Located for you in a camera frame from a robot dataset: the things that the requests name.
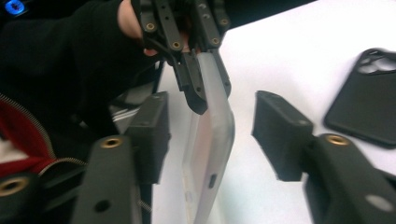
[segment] black phone case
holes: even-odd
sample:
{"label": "black phone case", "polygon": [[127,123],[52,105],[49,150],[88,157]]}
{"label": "black phone case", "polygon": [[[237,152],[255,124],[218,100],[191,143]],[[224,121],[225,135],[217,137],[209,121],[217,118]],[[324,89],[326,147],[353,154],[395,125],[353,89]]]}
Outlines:
{"label": "black phone case", "polygon": [[364,51],[324,123],[340,133],[396,148],[396,52]]}

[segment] zipper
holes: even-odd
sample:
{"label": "zipper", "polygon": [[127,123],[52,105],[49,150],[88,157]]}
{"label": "zipper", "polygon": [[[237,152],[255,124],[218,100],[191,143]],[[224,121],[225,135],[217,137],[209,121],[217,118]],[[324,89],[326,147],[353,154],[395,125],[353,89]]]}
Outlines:
{"label": "zipper", "polygon": [[5,101],[6,103],[10,104],[17,110],[19,110],[26,118],[28,118],[32,124],[35,126],[35,128],[38,130],[38,132],[41,134],[41,136],[44,139],[44,142],[46,143],[46,147],[49,153],[49,156],[52,159],[56,159],[55,152],[53,151],[52,148],[52,143],[50,141],[50,136],[48,135],[47,131],[44,129],[44,127],[41,125],[40,122],[33,116],[27,109],[25,109],[23,106],[20,104],[16,103],[15,101],[11,100],[10,98],[6,97],[4,94],[0,93],[0,100]]}
{"label": "zipper", "polygon": [[78,160],[78,159],[75,159],[75,158],[71,158],[71,157],[61,158],[61,159],[58,159],[58,160],[52,162],[51,164],[47,165],[46,167],[44,167],[44,169],[42,169],[41,172],[38,173],[38,176],[42,176],[42,175],[43,175],[44,173],[46,173],[52,166],[54,166],[54,165],[56,165],[56,164],[59,164],[59,163],[62,163],[62,162],[71,162],[71,163],[74,163],[74,164],[76,164],[76,165],[81,165],[81,166],[87,165],[87,164],[88,164],[88,163],[85,162],[85,161],[81,161],[81,160]]}
{"label": "zipper", "polygon": [[50,136],[48,135],[47,131],[44,129],[44,127],[41,125],[41,123],[33,116],[26,108],[24,108],[22,105],[16,103],[15,101],[11,100],[4,94],[0,92],[0,100],[5,101],[6,103],[10,104],[14,108],[16,108],[18,111],[20,111],[26,118],[28,118],[32,124],[35,126],[35,128],[38,130],[38,132],[41,134],[41,136],[44,139],[44,142],[46,144],[46,148],[48,150],[49,156],[51,159],[55,159],[56,161],[52,162],[51,164],[47,165],[44,169],[41,170],[41,172],[38,174],[39,176],[42,176],[44,173],[48,171],[49,168],[52,166],[61,163],[61,162],[72,162],[77,165],[87,165],[87,162],[81,161],[75,158],[61,158],[57,159],[55,152],[52,147],[52,143],[50,141]]}

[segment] red fabric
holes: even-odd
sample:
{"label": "red fabric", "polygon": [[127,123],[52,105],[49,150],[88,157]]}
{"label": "red fabric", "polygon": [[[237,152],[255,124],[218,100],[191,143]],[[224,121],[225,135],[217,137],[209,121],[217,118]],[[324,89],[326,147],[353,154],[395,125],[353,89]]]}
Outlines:
{"label": "red fabric", "polygon": [[33,122],[17,107],[0,99],[0,132],[15,148],[29,158],[0,164],[0,177],[19,172],[39,173],[55,161],[47,148],[45,139]]}
{"label": "red fabric", "polygon": [[9,161],[0,164],[0,177],[20,172],[40,173],[42,169],[54,162],[55,159],[29,157],[20,161]]}

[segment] transparent plastic case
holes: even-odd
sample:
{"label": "transparent plastic case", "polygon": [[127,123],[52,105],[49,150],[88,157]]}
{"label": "transparent plastic case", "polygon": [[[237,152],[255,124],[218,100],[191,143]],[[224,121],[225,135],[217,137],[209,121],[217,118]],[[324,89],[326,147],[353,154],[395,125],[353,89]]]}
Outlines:
{"label": "transparent plastic case", "polygon": [[191,112],[191,129],[183,159],[183,182],[189,224],[207,222],[234,139],[233,112],[211,53],[200,53],[207,111]]}

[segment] white table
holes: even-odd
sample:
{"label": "white table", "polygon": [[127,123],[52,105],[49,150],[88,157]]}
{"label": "white table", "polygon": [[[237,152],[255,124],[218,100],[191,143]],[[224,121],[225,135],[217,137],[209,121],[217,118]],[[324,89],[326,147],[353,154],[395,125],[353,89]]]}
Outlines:
{"label": "white table", "polygon": [[[255,92],[283,96],[315,123],[315,135],[334,133],[322,124],[332,100],[361,52],[396,51],[395,22],[394,0],[319,0],[228,32],[220,53],[233,85],[236,136],[209,223],[311,223],[303,182],[277,181],[251,136]],[[160,91],[170,93],[173,138],[154,189],[153,223],[184,224],[181,162],[190,110],[169,66]],[[375,167],[396,174],[396,150],[350,139]]]}

